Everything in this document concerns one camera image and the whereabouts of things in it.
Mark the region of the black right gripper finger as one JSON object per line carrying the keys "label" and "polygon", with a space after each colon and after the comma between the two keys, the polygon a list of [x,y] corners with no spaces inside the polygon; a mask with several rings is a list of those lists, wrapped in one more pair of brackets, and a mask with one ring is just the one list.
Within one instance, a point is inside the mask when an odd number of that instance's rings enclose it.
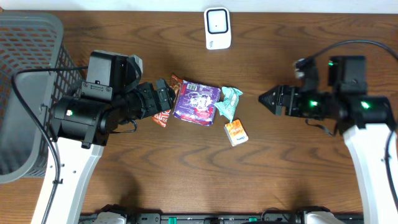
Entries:
{"label": "black right gripper finger", "polygon": [[279,102],[281,88],[281,85],[277,85],[271,90],[261,94],[259,96],[259,102],[263,105],[277,105]]}
{"label": "black right gripper finger", "polygon": [[282,114],[282,107],[281,105],[278,104],[269,104],[266,102],[261,102],[262,105],[264,105],[272,114],[274,115],[281,115]]}

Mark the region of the orange chocolate bar wrapper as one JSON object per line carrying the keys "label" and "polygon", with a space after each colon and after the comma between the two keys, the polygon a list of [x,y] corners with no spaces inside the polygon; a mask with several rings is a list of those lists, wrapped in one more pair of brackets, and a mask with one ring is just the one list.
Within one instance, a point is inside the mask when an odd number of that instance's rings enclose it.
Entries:
{"label": "orange chocolate bar wrapper", "polygon": [[[171,76],[171,79],[170,79],[170,87],[173,89],[173,91],[175,92],[175,95],[176,95],[176,97],[174,99],[174,105],[178,98],[180,87],[181,87],[182,83],[183,83],[183,80],[181,78],[177,77],[173,73]],[[163,128],[165,128],[167,125],[167,121],[170,117],[171,111],[172,110],[166,110],[166,111],[160,112],[158,114],[155,114],[155,115],[153,115],[152,120],[154,122],[156,122],[157,124],[159,124],[160,126],[162,126]]]}

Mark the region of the small orange white box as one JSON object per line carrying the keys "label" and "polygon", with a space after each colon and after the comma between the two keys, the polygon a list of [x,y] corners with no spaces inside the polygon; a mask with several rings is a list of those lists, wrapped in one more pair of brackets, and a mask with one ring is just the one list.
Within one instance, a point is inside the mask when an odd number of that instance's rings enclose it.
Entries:
{"label": "small orange white box", "polygon": [[232,146],[237,146],[249,140],[239,119],[234,120],[232,123],[225,124],[224,130]]}

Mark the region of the teal snack packet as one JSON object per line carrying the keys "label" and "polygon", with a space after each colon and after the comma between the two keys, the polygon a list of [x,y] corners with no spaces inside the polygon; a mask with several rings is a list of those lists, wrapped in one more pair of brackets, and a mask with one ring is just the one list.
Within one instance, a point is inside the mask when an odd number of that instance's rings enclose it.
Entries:
{"label": "teal snack packet", "polygon": [[224,94],[223,101],[215,103],[215,107],[218,109],[220,115],[225,116],[232,123],[239,103],[239,97],[243,92],[237,88],[227,86],[223,86],[221,91]]}

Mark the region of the purple snack packet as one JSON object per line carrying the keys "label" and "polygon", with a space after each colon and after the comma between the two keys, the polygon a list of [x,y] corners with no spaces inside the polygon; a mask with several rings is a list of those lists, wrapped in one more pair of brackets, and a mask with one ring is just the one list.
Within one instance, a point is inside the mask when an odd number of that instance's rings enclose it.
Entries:
{"label": "purple snack packet", "polygon": [[220,88],[184,80],[173,115],[182,121],[211,126],[216,112],[215,103],[220,95]]}

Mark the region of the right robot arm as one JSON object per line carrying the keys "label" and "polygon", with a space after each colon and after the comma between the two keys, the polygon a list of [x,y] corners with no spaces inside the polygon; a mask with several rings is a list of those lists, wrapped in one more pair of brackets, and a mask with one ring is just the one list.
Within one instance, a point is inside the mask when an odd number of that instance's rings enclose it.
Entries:
{"label": "right robot arm", "polygon": [[315,61],[301,59],[295,71],[302,86],[277,85],[259,102],[276,115],[335,120],[331,135],[342,135],[351,155],[364,222],[397,223],[397,123],[391,104],[385,96],[368,95],[364,56],[330,57],[328,69],[331,92],[318,91]]}

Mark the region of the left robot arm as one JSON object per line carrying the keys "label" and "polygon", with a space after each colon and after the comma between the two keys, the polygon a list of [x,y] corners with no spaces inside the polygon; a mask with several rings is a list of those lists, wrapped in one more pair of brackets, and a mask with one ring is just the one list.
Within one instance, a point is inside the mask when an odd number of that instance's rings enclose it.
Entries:
{"label": "left robot arm", "polygon": [[164,79],[141,83],[142,60],[95,50],[80,96],[52,106],[47,168],[32,223],[78,223],[87,187],[110,134],[118,126],[173,108]]}

